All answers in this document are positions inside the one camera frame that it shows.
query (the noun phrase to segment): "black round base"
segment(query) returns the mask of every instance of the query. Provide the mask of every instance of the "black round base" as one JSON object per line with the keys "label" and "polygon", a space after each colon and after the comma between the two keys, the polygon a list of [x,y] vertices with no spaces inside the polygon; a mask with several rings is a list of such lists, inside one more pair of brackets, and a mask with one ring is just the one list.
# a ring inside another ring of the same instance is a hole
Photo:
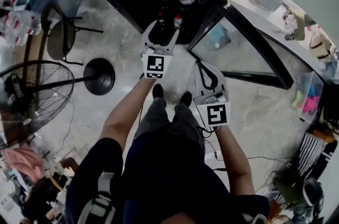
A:
{"label": "black round base", "polygon": [[89,92],[104,95],[111,91],[115,82],[115,72],[112,64],[106,59],[95,58],[86,65],[84,78],[91,76],[96,76],[96,79],[84,81]]}

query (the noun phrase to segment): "black shoe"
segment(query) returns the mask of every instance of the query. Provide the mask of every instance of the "black shoe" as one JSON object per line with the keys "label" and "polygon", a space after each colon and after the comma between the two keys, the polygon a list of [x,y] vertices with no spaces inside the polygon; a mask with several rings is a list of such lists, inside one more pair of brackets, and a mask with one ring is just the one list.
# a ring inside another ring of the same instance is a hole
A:
{"label": "black shoe", "polygon": [[192,103],[192,93],[189,91],[186,91],[184,95],[182,95],[180,99],[180,103],[184,103],[187,107],[190,107]]}
{"label": "black shoe", "polygon": [[153,99],[155,99],[157,97],[159,97],[159,98],[164,97],[164,90],[163,90],[163,87],[161,86],[161,84],[156,84],[153,87],[152,95],[153,95]]}

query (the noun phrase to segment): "glass door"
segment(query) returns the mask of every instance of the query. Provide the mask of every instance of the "glass door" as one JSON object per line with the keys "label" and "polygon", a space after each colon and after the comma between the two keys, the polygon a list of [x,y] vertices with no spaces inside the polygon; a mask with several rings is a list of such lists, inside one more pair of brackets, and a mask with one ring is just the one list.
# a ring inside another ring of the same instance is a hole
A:
{"label": "glass door", "polygon": [[235,7],[217,6],[212,19],[188,47],[196,59],[214,65],[226,77],[292,86],[292,77],[272,47]]}

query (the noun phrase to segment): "standing fan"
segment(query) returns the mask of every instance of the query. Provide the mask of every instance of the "standing fan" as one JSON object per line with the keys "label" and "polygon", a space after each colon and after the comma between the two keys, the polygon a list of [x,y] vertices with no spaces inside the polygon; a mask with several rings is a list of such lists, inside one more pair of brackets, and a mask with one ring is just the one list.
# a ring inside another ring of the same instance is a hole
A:
{"label": "standing fan", "polygon": [[74,79],[64,65],[29,61],[0,73],[0,149],[25,140],[51,121],[68,103],[74,83],[84,82],[95,95],[108,93],[115,81],[113,66],[103,58],[91,60],[84,77]]}

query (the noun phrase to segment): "black chair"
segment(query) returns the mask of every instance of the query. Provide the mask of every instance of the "black chair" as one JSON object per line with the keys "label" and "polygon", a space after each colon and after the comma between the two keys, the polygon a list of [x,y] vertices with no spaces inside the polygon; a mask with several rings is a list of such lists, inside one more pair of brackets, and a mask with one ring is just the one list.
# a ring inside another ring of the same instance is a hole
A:
{"label": "black chair", "polygon": [[[50,12],[54,10],[60,17],[52,28],[51,23],[48,21]],[[80,26],[75,26],[72,20],[82,19],[82,17],[66,17],[57,3],[51,2],[46,5],[41,14],[41,27],[48,36],[47,52],[48,55],[54,60],[61,60],[68,64],[83,65],[82,63],[67,61],[67,54],[73,47],[76,32],[79,30],[92,31],[103,33],[102,30],[89,29]]]}

